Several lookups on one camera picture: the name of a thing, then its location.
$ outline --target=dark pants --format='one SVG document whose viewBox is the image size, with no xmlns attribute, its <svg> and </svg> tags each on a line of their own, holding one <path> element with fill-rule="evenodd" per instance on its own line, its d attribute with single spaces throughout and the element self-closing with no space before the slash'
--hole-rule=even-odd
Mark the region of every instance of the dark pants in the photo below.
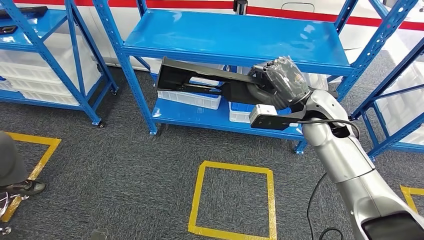
<svg viewBox="0 0 424 240">
<path fill-rule="evenodd" d="M 0 131 L 0 186 L 17 184 L 27 178 L 28 172 L 18 154 L 15 141 Z"/>
</svg>

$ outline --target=floor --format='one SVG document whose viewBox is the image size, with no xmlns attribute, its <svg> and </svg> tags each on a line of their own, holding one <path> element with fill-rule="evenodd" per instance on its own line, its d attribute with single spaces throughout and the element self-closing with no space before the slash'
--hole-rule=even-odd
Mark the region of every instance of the floor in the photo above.
<svg viewBox="0 0 424 240">
<path fill-rule="evenodd" d="M 342 105 L 357 107 L 394 67 L 381 51 Z M 78 111 L 0 103 L 0 129 L 62 142 L 39 175 L 47 189 L 22 202 L 5 240 L 91 239 L 107 232 L 108 240 L 207 240 L 188 232 L 194 186 L 203 161 L 269 168 L 273 171 L 276 227 L 279 240 L 310 239 L 306 207 L 317 180 L 324 173 L 308 147 L 294 154 L 296 142 L 218 130 L 161 126 L 151 136 L 124 75 L 110 69 L 121 89 L 108 94 L 97 111 L 105 128 L 90 125 Z M 151 79 L 136 72 L 150 107 L 156 100 Z M 377 119 L 370 114 L 371 121 Z M 361 143 L 371 141 L 362 120 Z M 18 142 L 30 171 L 45 145 Z M 400 185 L 424 188 L 423 156 L 388 151 L 376 158 L 376 167 L 404 199 Z M 264 174 L 206 168 L 197 226 L 268 237 L 267 179 Z M 414 196 L 424 214 L 424 196 Z M 315 236 L 327 227 L 341 229 L 352 240 L 346 209 L 336 188 L 325 179 L 311 208 Z M 337 240 L 329 233 L 327 240 Z"/>
</svg>

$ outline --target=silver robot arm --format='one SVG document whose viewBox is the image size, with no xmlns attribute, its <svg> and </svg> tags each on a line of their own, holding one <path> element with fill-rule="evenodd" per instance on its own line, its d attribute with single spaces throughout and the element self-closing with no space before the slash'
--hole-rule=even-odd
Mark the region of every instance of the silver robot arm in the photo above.
<svg viewBox="0 0 424 240">
<path fill-rule="evenodd" d="M 409 208 L 380 176 L 352 126 L 346 123 L 348 114 L 334 95 L 309 90 L 289 57 L 279 57 L 265 67 L 253 66 L 249 74 L 255 73 L 268 78 L 275 92 L 264 96 L 255 92 L 257 86 L 249 88 L 265 104 L 256 105 L 250 113 L 250 126 L 284 130 L 289 123 L 302 124 L 304 138 L 343 198 L 355 239 L 424 240 L 424 218 Z M 286 107 L 293 113 L 277 115 L 276 108 Z"/>
<path fill-rule="evenodd" d="M 328 119 L 348 120 L 337 100 L 315 90 L 306 102 L 319 106 Z M 328 123 L 304 124 L 302 132 L 314 148 L 329 178 L 340 192 L 357 240 L 422 240 L 424 218 L 414 212 L 387 185 L 358 139 L 350 134 L 337 137 Z"/>
</svg>

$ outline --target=shoe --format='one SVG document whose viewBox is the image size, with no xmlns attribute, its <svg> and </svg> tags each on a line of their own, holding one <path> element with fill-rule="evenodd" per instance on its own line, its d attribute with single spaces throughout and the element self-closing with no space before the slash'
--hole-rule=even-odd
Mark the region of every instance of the shoe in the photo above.
<svg viewBox="0 0 424 240">
<path fill-rule="evenodd" d="M 23 182 L 7 186 L 0 186 L 0 193 L 7 192 L 11 195 L 19 194 L 21 196 L 32 196 L 41 193 L 44 188 L 46 188 L 46 184 L 42 182 L 35 180 L 25 180 Z"/>
</svg>

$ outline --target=yellow floor tape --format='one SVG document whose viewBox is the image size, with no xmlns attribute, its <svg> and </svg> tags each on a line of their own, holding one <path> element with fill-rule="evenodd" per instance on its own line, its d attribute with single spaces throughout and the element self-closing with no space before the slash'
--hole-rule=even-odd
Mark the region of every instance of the yellow floor tape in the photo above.
<svg viewBox="0 0 424 240">
<path fill-rule="evenodd" d="M 9 136 L 11 136 L 12 139 L 15 141 L 27 142 L 32 144 L 49 145 L 47 150 L 41 157 L 40 161 L 35 166 L 34 170 L 32 170 L 31 174 L 29 175 L 28 179 L 30 180 L 35 180 L 38 177 L 41 170 L 44 168 L 47 161 L 50 159 L 50 157 L 52 156 L 52 154 L 55 152 L 56 148 L 58 147 L 59 143 L 61 142 L 61 139 L 58 139 L 58 138 L 33 136 L 33 135 L 26 135 L 26 134 L 14 133 L 14 132 L 6 132 L 6 133 Z M 6 213 L 1 217 L 2 222 L 8 222 L 11 219 L 13 213 L 18 208 L 21 201 L 22 200 L 20 197 L 15 198 L 12 201 L 12 203 L 7 208 Z"/>
<path fill-rule="evenodd" d="M 417 214 L 419 214 L 417 207 L 415 206 L 414 200 L 412 199 L 412 195 L 424 196 L 424 189 L 400 185 L 400 190 L 402 191 L 403 196 L 405 197 L 405 200 L 406 200 L 406 203 L 408 204 L 408 206 L 412 210 L 414 210 Z"/>
<path fill-rule="evenodd" d="M 269 237 L 253 236 L 237 232 L 222 231 L 207 227 L 196 226 L 198 217 L 200 195 L 202 192 L 203 178 L 205 176 L 205 169 L 217 168 L 227 169 L 234 171 L 266 174 L 266 182 L 268 188 L 268 212 L 269 212 Z M 238 164 L 230 164 L 223 162 L 204 161 L 197 174 L 196 185 L 194 188 L 193 202 L 191 204 L 191 213 L 188 220 L 188 231 L 197 235 L 220 238 L 227 240 L 277 240 L 277 221 L 276 221 L 276 204 L 274 197 L 274 176 L 273 171 L 265 167 L 246 166 Z"/>
</svg>

